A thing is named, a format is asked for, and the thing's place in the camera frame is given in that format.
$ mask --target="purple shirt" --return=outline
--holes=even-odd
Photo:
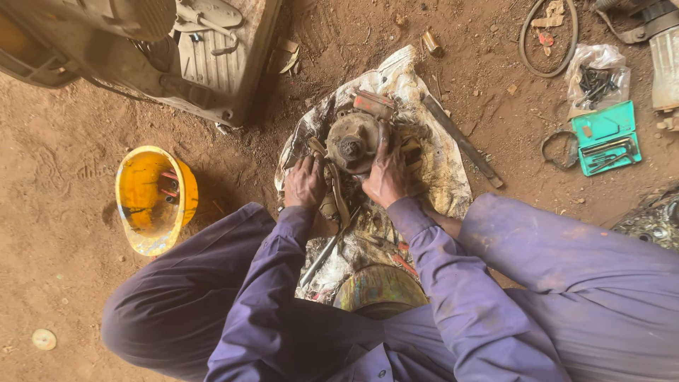
[[[485,263],[466,256],[415,198],[402,198],[387,214],[410,244],[458,381],[570,381],[542,328],[488,275]],[[294,318],[289,307],[305,261],[313,215],[314,211],[302,207],[281,212],[227,316],[205,381],[279,381],[290,375],[293,339],[285,322]],[[388,343],[357,349],[358,359],[330,381],[448,379],[433,370],[436,365],[426,356],[390,349]]]

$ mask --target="teal tool box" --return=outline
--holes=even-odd
[[[575,117],[571,123],[586,176],[641,161],[632,101]]]

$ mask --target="purple trousers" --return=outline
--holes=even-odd
[[[131,364],[202,381],[250,262],[275,221],[255,203],[214,223],[123,283],[102,338]],[[545,330],[573,381],[679,381],[679,254],[492,194],[462,224],[470,256],[527,290],[505,292]],[[295,299],[298,380],[340,366],[353,344],[404,343],[454,360],[430,306],[384,321]]]

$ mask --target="dirt floor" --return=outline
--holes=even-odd
[[[679,176],[679,134],[655,136],[661,118],[651,111],[648,45],[623,46],[577,3],[581,43],[614,44],[628,58],[644,156],[640,164],[590,178],[579,167],[563,172],[540,157],[541,141],[568,114],[567,87],[562,75],[543,80],[519,62],[515,41],[530,0],[286,1],[277,30],[301,43],[301,71],[267,74],[253,120],[227,136],[191,114],[83,81],[46,90],[0,75],[0,381],[171,380],[121,361],[99,336],[108,295],[148,263],[129,247],[115,211],[120,160],[130,148],[156,145],[195,171],[200,205],[184,239],[249,201],[273,212],[278,155],[308,103],[407,44],[420,49],[427,27],[445,56],[423,54],[418,73],[433,94],[440,83],[452,118],[492,155],[507,184],[498,192],[612,226],[641,196]],[[395,20],[404,16],[400,27]],[[556,29],[554,62],[570,39],[567,26]],[[529,52],[548,69],[536,44],[529,39]],[[480,174],[468,171],[468,177],[475,196],[489,191]],[[32,345],[38,328],[56,334],[57,348]]]

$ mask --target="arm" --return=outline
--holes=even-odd
[[[226,317],[221,340],[208,361],[206,382],[280,381],[289,375],[284,323],[324,195],[322,158],[298,160],[285,179],[286,208],[255,254]]]
[[[380,145],[363,190],[387,209],[410,244],[434,321],[463,381],[569,381],[549,337],[464,250],[407,195],[399,150],[388,153],[389,134],[380,125]],[[393,147],[399,147],[398,135]]]

